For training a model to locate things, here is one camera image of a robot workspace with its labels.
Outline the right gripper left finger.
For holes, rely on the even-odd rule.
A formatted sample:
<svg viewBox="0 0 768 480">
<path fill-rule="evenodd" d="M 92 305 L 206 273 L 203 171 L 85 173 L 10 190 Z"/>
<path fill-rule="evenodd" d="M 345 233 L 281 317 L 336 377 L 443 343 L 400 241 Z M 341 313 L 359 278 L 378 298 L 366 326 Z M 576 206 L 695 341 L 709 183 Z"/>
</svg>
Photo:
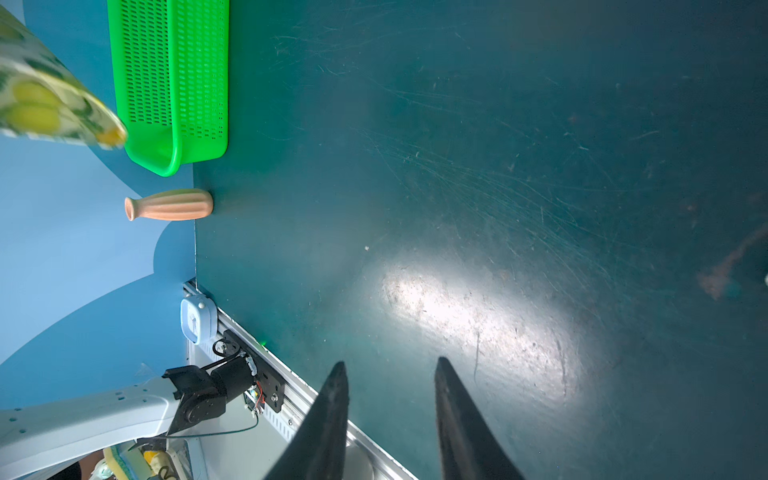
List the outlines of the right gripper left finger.
<svg viewBox="0 0 768 480">
<path fill-rule="evenodd" d="M 294 438 L 265 479 L 342 479 L 348 430 L 349 385 L 337 362 Z"/>
</svg>

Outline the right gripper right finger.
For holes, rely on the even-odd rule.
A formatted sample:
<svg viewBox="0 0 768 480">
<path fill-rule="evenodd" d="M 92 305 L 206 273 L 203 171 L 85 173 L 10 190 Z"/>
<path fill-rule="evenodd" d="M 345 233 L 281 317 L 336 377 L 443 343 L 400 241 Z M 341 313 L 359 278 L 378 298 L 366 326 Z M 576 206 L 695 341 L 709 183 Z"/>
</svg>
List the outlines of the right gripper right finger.
<svg viewBox="0 0 768 480">
<path fill-rule="evenodd" d="M 434 385 L 442 477 L 521 480 L 446 357 L 438 359 Z"/>
</svg>

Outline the lemon print skirt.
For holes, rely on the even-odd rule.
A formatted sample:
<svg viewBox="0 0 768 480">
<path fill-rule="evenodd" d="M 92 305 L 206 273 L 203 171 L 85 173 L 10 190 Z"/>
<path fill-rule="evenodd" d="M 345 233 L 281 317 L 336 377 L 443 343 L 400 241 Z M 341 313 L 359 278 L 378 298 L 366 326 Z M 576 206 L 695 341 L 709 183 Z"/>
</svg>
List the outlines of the lemon print skirt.
<svg viewBox="0 0 768 480">
<path fill-rule="evenodd" d="M 1 9 L 1 132 L 121 148 L 127 129 L 27 27 Z"/>
</svg>

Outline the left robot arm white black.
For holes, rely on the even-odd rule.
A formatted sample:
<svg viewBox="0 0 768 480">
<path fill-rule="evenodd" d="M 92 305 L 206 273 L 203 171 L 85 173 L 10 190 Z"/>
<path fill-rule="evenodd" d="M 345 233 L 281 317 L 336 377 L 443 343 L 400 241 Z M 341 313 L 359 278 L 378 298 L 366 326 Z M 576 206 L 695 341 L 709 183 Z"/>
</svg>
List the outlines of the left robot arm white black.
<svg viewBox="0 0 768 480">
<path fill-rule="evenodd" d="M 222 416 L 257 383 L 246 354 L 173 368 L 145 383 L 1 412 L 1 477 L 18 479 L 101 447 L 172 435 Z"/>
</svg>

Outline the white square clock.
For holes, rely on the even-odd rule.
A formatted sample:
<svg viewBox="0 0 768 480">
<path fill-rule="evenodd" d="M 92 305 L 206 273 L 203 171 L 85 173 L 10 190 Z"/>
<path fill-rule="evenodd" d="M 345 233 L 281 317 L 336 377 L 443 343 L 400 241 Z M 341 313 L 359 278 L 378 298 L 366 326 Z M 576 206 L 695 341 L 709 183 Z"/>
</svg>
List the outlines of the white square clock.
<svg viewBox="0 0 768 480">
<path fill-rule="evenodd" d="M 187 295 L 180 303 L 180 327 L 194 345 L 209 344 L 218 330 L 218 309 L 205 295 Z"/>
</svg>

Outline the terracotta ribbed vase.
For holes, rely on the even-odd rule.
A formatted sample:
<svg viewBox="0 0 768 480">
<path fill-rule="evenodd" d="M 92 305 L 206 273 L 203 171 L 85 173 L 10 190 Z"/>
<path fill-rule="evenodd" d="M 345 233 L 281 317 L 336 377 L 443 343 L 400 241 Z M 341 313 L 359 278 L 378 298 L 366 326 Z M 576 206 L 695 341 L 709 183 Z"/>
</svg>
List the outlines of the terracotta ribbed vase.
<svg viewBox="0 0 768 480">
<path fill-rule="evenodd" d="M 127 218 L 148 218 L 161 221 L 187 221 L 207 217 L 213 212 L 211 194 L 201 189 L 177 189 L 157 193 L 141 199 L 126 197 L 124 209 Z"/>
</svg>

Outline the green plastic basket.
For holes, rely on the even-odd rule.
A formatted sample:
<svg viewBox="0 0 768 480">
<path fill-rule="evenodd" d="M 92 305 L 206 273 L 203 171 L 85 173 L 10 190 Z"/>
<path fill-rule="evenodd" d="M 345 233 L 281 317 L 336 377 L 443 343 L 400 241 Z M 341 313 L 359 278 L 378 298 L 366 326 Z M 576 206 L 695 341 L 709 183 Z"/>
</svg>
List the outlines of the green plastic basket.
<svg viewBox="0 0 768 480">
<path fill-rule="evenodd" d="M 129 158 L 161 177 L 228 147 L 227 1 L 107 4 L 118 116 Z"/>
</svg>

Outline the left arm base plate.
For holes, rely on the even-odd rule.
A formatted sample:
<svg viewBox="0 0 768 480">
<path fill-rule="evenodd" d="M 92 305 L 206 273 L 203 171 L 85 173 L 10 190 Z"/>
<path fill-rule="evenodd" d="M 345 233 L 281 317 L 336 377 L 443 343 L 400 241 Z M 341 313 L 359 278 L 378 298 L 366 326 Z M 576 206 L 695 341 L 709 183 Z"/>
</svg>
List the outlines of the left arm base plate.
<svg viewBox="0 0 768 480">
<path fill-rule="evenodd" d="M 241 338 L 235 330 L 224 329 L 221 334 L 225 345 L 221 353 L 229 356 L 232 350 L 233 353 L 243 353 L 251 361 L 252 385 L 256 387 L 259 400 L 275 413 L 280 413 L 285 401 L 287 381 L 267 359 L 266 350 L 260 344 Z"/>
</svg>

